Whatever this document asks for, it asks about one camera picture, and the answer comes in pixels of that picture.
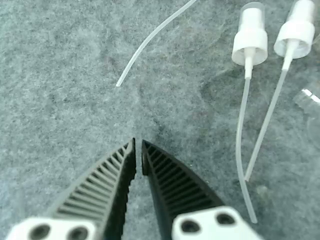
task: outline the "spray nozzle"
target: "spray nozzle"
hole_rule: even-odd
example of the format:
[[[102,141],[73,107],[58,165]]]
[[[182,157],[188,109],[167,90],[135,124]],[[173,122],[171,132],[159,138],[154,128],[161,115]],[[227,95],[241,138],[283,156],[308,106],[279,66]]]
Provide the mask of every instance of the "spray nozzle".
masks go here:
[[[268,57],[268,36],[265,31],[265,7],[250,2],[241,9],[238,33],[234,37],[232,60],[245,67],[245,78],[252,76],[253,66]]]

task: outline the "cut plastic tube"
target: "cut plastic tube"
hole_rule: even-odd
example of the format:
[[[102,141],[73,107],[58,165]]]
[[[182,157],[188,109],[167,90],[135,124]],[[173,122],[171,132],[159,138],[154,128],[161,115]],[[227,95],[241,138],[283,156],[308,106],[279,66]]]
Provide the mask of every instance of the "cut plastic tube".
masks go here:
[[[257,140],[255,142],[254,149],[253,149],[253,152],[252,152],[248,167],[246,169],[246,173],[245,173],[245,177],[244,177],[246,181],[249,181],[249,179],[251,177],[251,174],[252,174],[252,171],[254,169],[254,166],[255,166],[255,163],[256,163],[256,160],[257,160],[257,156],[258,156],[261,144],[262,144],[262,141],[264,140],[264,137],[265,137],[269,122],[271,120],[271,116],[272,116],[272,114],[273,114],[273,112],[275,110],[275,106],[277,104],[278,97],[280,95],[282,86],[284,84],[284,81],[286,79],[289,67],[291,65],[294,51],[297,49],[298,46],[299,46],[299,40],[297,40],[297,39],[288,40],[287,50],[286,50],[286,54],[285,54],[284,61],[283,61],[281,75],[280,75],[279,81],[278,81],[278,83],[276,85],[276,88],[275,88],[274,94],[272,96],[272,100],[271,100],[270,106],[268,108],[268,111],[266,112],[266,115],[265,115],[265,118],[263,120],[263,124],[262,124],[261,130],[260,130],[259,136],[258,136],[258,138],[257,138]]]
[[[241,159],[242,158],[241,157],[242,128],[244,125],[244,118],[245,118],[246,106],[247,106],[248,95],[249,95],[250,81],[251,81],[250,78],[246,78],[245,83],[244,83],[244,89],[243,89],[243,95],[242,95],[242,101],[241,101],[240,113],[239,113],[239,120],[238,120],[238,124],[237,124],[237,129],[236,129],[235,160],[236,160],[236,169],[238,172],[240,187],[241,187],[241,191],[243,194],[246,209],[248,211],[251,222],[256,224],[258,222],[258,220],[257,220],[257,216],[255,213],[254,207],[252,206],[252,202],[251,202],[250,195],[248,192],[248,188],[247,188],[247,184],[246,184],[245,176],[244,176],[242,159]]]
[[[166,20],[164,20],[159,26],[156,27],[155,30],[153,30],[149,36],[146,37],[146,39],[142,42],[142,44],[139,46],[139,48],[135,51],[133,56],[131,57],[130,61],[126,65],[124,71],[122,72],[118,82],[116,83],[117,87],[120,87],[123,81],[125,80],[129,70],[131,69],[132,65],[135,63],[136,59],[142,52],[142,50],[147,46],[147,44],[154,38],[157,33],[159,33],[166,25],[168,25],[172,20],[174,20],[176,17],[178,17],[180,14],[182,14],[185,10],[187,10],[192,4],[194,4],[197,0],[190,0],[187,2],[183,7],[181,7],[178,11],[176,11],[174,14],[172,14],[170,17],[168,17]]]
[[[265,133],[267,131],[267,127],[268,127],[269,122],[271,120],[272,113],[274,112],[274,109],[275,109],[278,97],[280,95],[282,85],[284,84],[287,72],[288,72],[288,70],[283,70],[281,72],[281,75],[280,75],[278,84],[277,84],[277,86],[275,88],[275,91],[274,91],[270,106],[269,106],[268,111],[266,113],[266,116],[264,118],[264,121],[263,121],[261,130],[260,130],[258,139],[256,140],[256,143],[255,143],[255,146],[254,146],[251,158],[250,158],[250,162],[249,162],[248,167],[246,169],[246,173],[245,173],[245,180],[246,181],[249,181],[249,179],[251,177],[251,173],[252,173],[252,171],[254,169],[254,166],[255,166],[255,163],[256,163],[256,160],[257,160],[257,156],[258,156],[262,141],[263,141],[263,139],[265,137]]]

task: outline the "gray felt surface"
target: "gray felt surface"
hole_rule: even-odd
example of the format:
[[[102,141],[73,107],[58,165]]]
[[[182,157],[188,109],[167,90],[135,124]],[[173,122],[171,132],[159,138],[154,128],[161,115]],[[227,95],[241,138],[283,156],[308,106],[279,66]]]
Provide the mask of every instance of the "gray felt surface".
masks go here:
[[[40,215],[104,153],[136,137],[175,155],[249,221],[235,162],[244,71],[231,61],[247,0],[199,0],[146,47],[187,0],[0,2],[0,224]],[[292,1],[264,0],[269,57],[254,68],[243,132],[250,158],[283,59],[273,52]],[[248,184],[266,240],[320,239],[320,152],[292,101],[319,78],[319,53],[295,60]],[[124,240],[158,240],[148,180],[129,194]]]

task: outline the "white cap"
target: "white cap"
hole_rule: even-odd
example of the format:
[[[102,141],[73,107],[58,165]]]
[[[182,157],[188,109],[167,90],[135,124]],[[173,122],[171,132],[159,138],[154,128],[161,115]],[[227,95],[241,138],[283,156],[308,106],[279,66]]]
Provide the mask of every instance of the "white cap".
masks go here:
[[[254,65],[268,57],[268,36],[265,31],[265,7],[250,2],[241,9],[238,33],[234,37],[232,61],[245,66],[245,78],[251,78]]]
[[[286,23],[282,25],[274,44],[274,51],[281,57],[287,53],[288,43],[298,41],[292,52],[293,59],[308,55],[315,35],[315,3],[312,0],[297,0],[294,2]]]

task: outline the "clear plastic tube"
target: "clear plastic tube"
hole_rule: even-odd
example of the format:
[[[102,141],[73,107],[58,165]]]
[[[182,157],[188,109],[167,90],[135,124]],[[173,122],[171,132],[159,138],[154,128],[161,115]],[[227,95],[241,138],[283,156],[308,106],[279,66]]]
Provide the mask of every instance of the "clear plastic tube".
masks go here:
[[[242,157],[241,157],[242,128],[244,125],[244,118],[245,118],[246,106],[247,106],[248,95],[249,95],[250,81],[251,81],[250,78],[246,78],[245,83],[244,83],[244,89],[243,89],[243,95],[242,95],[242,101],[241,101],[240,113],[239,113],[239,120],[238,120],[238,124],[237,124],[237,129],[236,129],[235,161],[236,161],[236,169],[238,172],[238,178],[239,178],[244,202],[246,205],[246,209],[248,211],[251,222],[256,224],[258,222],[258,220],[257,220],[257,216],[255,213],[254,207],[252,206],[252,202],[251,202],[248,188],[246,185],[245,176],[244,176],[244,169],[243,169],[243,165],[242,165]]]
[[[120,87],[123,81],[125,80],[129,70],[131,69],[132,65],[135,63],[136,59],[140,55],[140,53],[143,51],[143,49],[147,46],[147,44],[154,38],[155,35],[157,35],[166,25],[168,25],[172,20],[174,20],[176,17],[178,17],[180,14],[182,14],[185,10],[187,10],[192,4],[194,4],[197,0],[190,0],[187,2],[183,7],[181,7],[178,11],[176,11],[174,14],[172,14],[170,17],[168,17],[166,20],[164,20],[159,26],[156,27],[155,30],[153,30],[149,36],[146,37],[146,39],[142,42],[142,44],[139,46],[139,48],[135,51],[133,56],[131,57],[130,61],[126,65],[124,71],[122,72],[118,82],[116,83],[117,87]]]
[[[245,177],[244,177],[246,181],[249,181],[249,179],[251,177],[251,173],[252,173],[252,170],[254,169],[254,166],[255,166],[255,163],[256,163],[256,160],[257,160],[257,156],[258,156],[262,141],[263,141],[263,139],[265,137],[265,133],[267,131],[267,127],[268,127],[269,122],[271,120],[271,116],[272,116],[272,114],[274,112],[278,97],[279,97],[280,92],[281,92],[281,88],[282,88],[282,86],[284,84],[284,81],[286,79],[286,76],[287,76],[287,73],[288,73],[287,69],[282,69],[279,81],[278,81],[278,83],[276,85],[276,88],[275,88],[275,91],[274,91],[274,94],[273,94],[273,97],[272,97],[272,100],[271,100],[271,103],[270,103],[270,106],[269,106],[268,111],[267,111],[267,113],[265,115],[265,118],[264,118],[261,130],[260,130],[258,139],[256,140],[256,143],[255,143],[255,146],[254,146],[251,158],[250,158],[250,162],[249,162],[248,167],[246,169],[246,173],[245,173]]]

